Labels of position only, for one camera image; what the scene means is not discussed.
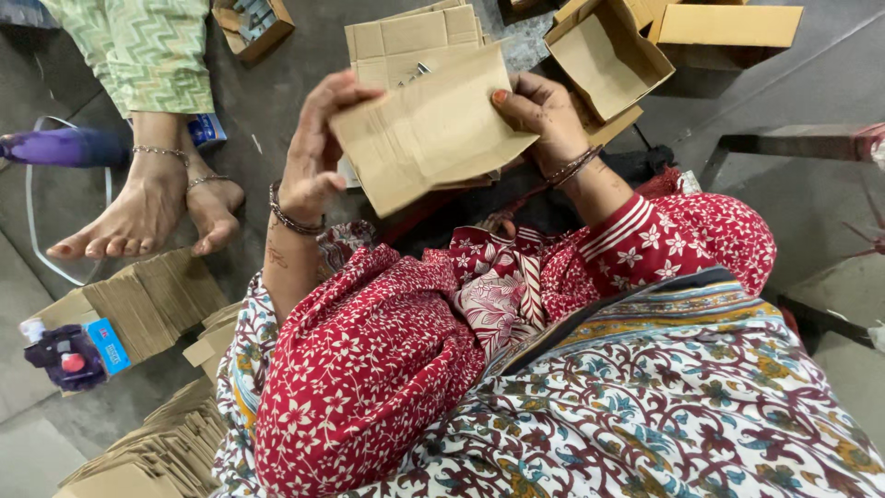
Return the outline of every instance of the woman's left hand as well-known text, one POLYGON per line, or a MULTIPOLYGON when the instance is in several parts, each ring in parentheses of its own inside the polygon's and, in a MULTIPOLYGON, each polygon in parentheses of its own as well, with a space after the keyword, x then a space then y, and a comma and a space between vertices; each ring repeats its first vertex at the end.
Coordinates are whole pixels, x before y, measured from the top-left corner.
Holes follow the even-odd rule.
POLYGON ((298 130, 292 137, 280 186, 280 208, 297 222, 316 224, 326 200, 346 188, 335 170, 342 150, 329 130, 329 119, 340 111, 384 95, 357 83, 348 69, 330 74, 304 101, 298 130))

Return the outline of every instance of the red floral dress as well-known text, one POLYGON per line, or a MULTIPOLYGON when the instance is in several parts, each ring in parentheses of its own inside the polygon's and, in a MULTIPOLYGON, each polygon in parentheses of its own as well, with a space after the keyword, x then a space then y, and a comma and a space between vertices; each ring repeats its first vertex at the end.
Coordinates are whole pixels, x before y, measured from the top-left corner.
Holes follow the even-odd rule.
POLYGON ((360 249, 281 328, 258 408, 259 481, 318 496, 381 479, 502 348, 592 300, 716 264, 758 295, 774 256, 765 222, 715 194, 637 194, 563 237, 461 228, 423 261, 360 249))

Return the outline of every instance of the bangle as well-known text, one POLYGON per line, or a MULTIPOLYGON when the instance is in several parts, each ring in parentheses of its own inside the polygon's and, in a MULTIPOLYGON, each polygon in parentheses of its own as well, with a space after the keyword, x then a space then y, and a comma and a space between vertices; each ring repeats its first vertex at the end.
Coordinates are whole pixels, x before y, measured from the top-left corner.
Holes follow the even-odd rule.
POLYGON ((305 225, 303 223, 296 222, 295 220, 286 216, 282 209, 280 209, 280 201, 277 199, 277 191, 280 189, 280 183, 282 180, 277 180, 276 182, 271 183, 271 211, 276 215, 277 218, 280 219, 280 222, 283 225, 286 225, 286 228, 301 235, 307 236, 318 236, 319 234, 326 231, 326 215, 323 214, 322 218, 319 221, 319 224, 316 225, 305 225))
POLYGON ((547 184, 555 189, 563 183, 569 181, 573 176, 580 173, 581 170, 590 163, 590 161, 596 159, 596 157, 599 155, 599 152, 602 150, 602 145, 591 146, 589 149, 587 149, 586 152, 581 154, 578 159, 568 163, 566 167, 563 167, 562 169, 551 175, 550 178, 547 179, 547 184))

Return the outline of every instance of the woman's right hand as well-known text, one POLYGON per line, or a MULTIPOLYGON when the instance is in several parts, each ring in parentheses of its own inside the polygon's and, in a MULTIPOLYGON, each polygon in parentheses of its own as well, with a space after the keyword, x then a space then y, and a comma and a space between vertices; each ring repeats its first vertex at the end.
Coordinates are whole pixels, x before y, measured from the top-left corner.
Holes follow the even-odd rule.
POLYGON ((512 91, 492 93, 492 103, 508 121, 541 136, 533 152, 544 177, 587 151, 587 134, 566 87, 526 72, 511 74, 510 84, 512 91))

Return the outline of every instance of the hand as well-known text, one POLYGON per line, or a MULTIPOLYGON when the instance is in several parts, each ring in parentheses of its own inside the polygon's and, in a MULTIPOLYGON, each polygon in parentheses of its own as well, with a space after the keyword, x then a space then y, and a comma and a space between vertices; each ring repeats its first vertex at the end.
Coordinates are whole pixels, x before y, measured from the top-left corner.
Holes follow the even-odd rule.
POLYGON ((517 126, 541 136, 532 153, 550 177, 587 151, 589 142, 566 87, 531 73, 510 75, 513 91, 498 89, 492 103, 517 126))
POLYGON ((342 150, 329 130, 329 119, 383 94, 361 86, 349 69, 330 74, 307 96, 280 185, 280 208, 286 216, 306 224, 319 222, 326 200, 346 188, 344 178, 335 172, 342 150))

